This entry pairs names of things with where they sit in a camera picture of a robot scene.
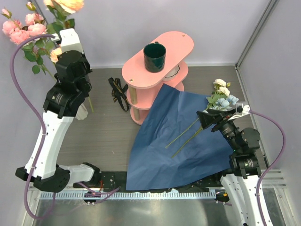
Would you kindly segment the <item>peach rose stem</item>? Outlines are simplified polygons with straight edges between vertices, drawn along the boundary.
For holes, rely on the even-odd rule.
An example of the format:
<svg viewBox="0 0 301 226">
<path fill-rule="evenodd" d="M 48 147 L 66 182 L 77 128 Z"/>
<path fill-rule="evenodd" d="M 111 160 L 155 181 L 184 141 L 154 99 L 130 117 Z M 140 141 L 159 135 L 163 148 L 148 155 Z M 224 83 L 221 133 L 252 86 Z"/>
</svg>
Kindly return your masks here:
<svg viewBox="0 0 301 226">
<path fill-rule="evenodd" d="M 83 0 L 44 0 L 43 2 L 54 16 L 54 21 L 49 24 L 49 27 L 56 32 L 75 28 L 75 19 L 70 16 L 84 7 Z"/>
<path fill-rule="evenodd" d="M 63 52 L 62 52 L 61 46 L 51 50 L 50 60 L 53 62 L 53 64 L 58 62 L 58 56 L 61 55 L 62 53 Z M 95 111 L 94 111 L 94 107 L 93 107 L 93 104 L 92 104 L 91 97 L 88 97 L 88 100 L 89 100 L 89 104 L 90 104 L 90 107 L 91 107 L 91 111 L 92 111 L 92 113 L 94 113 Z"/>
</svg>

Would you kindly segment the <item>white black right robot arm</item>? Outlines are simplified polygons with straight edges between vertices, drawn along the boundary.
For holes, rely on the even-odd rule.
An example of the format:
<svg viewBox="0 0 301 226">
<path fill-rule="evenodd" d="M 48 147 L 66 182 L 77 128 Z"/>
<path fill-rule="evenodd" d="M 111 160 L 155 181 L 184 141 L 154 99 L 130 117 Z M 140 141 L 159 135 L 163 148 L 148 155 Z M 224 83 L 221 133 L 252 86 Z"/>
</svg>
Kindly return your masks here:
<svg viewBox="0 0 301 226">
<path fill-rule="evenodd" d="M 219 131 L 233 150 L 229 156 L 230 168 L 214 172 L 212 179 L 216 185 L 225 188 L 236 211 L 238 224 L 266 226 L 269 223 L 269 219 L 264 218 L 267 208 L 257 202 L 262 195 L 261 169 L 255 153 L 260 147 L 260 134 L 253 128 L 239 130 L 234 123 L 235 119 L 249 112 L 250 106 L 241 104 L 229 111 L 198 111 L 197 116 L 203 129 Z"/>
</svg>

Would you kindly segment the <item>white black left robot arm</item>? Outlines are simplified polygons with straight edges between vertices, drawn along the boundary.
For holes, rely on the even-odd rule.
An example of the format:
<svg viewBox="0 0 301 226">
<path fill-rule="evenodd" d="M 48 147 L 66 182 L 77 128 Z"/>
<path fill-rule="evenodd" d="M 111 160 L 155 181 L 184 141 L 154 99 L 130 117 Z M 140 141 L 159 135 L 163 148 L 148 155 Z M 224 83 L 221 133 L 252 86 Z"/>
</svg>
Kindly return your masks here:
<svg viewBox="0 0 301 226">
<path fill-rule="evenodd" d="M 44 126 L 30 160 L 16 169 L 16 176 L 44 192 L 58 193 L 78 182 L 97 187 L 101 177 L 98 167 L 86 162 L 77 166 L 57 164 L 65 134 L 92 88 L 90 65 L 83 53 L 68 50 L 58 56 L 55 67 L 56 84 L 48 91 L 43 105 Z"/>
</svg>

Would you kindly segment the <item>blue wrapping paper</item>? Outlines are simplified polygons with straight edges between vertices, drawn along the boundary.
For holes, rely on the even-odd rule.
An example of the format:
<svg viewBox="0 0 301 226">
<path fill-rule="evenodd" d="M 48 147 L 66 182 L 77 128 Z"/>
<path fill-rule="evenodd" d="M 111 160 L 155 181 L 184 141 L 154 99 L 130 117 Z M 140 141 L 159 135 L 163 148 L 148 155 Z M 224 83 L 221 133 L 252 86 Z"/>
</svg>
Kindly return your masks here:
<svg viewBox="0 0 301 226">
<path fill-rule="evenodd" d="M 163 85 L 132 146 L 126 189 L 184 186 L 230 167 L 232 148 L 220 132 L 201 129 L 206 96 Z"/>
</svg>

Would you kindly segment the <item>black ribbon gold lettering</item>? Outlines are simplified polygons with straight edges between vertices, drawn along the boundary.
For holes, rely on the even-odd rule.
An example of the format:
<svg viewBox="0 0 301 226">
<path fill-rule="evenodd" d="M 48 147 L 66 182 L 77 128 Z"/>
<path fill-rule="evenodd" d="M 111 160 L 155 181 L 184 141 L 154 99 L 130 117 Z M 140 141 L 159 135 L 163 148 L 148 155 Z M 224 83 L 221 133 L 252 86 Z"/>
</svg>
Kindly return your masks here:
<svg viewBox="0 0 301 226">
<path fill-rule="evenodd" d="M 109 78 L 108 82 L 112 88 L 111 95 L 113 97 L 113 101 L 118 101 L 121 109 L 124 112 L 127 112 L 130 108 L 130 103 L 127 99 L 126 92 L 128 90 L 128 85 L 122 87 L 121 80 L 119 78 Z"/>
</svg>

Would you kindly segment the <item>artificial flower bunch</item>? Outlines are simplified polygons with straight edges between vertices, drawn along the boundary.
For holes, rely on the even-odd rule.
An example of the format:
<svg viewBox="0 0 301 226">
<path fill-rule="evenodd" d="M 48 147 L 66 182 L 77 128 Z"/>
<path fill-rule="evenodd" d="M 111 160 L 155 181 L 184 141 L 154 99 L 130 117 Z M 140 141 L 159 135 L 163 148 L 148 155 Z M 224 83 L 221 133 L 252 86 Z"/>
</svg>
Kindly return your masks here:
<svg viewBox="0 0 301 226">
<path fill-rule="evenodd" d="M 207 99 L 207 107 L 203 112 L 209 113 L 209 110 L 218 110 L 218 111 L 227 111 L 232 109 L 232 107 L 236 106 L 239 99 L 230 94 L 229 87 L 231 86 L 230 82 L 226 82 L 222 79 L 216 79 L 213 82 L 214 91 L 212 91 L 212 94 L 210 97 L 206 97 Z M 199 118 L 193 121 L 193 123 L 185 129 L 181 134 L 179 134 L 175 139 L 173 139 L 165 148 L 167 149 L 169 146 L 171 146 L 175 141 L 177 141 L 182 135 L 184 135 L 196 122 L 199 121 Z M 200 126 L 200 128 L 192 135 L 178 150 L 172 155 L 172 159 L 201 131 L 203 130 L 203 127 Z"/>
</svg>

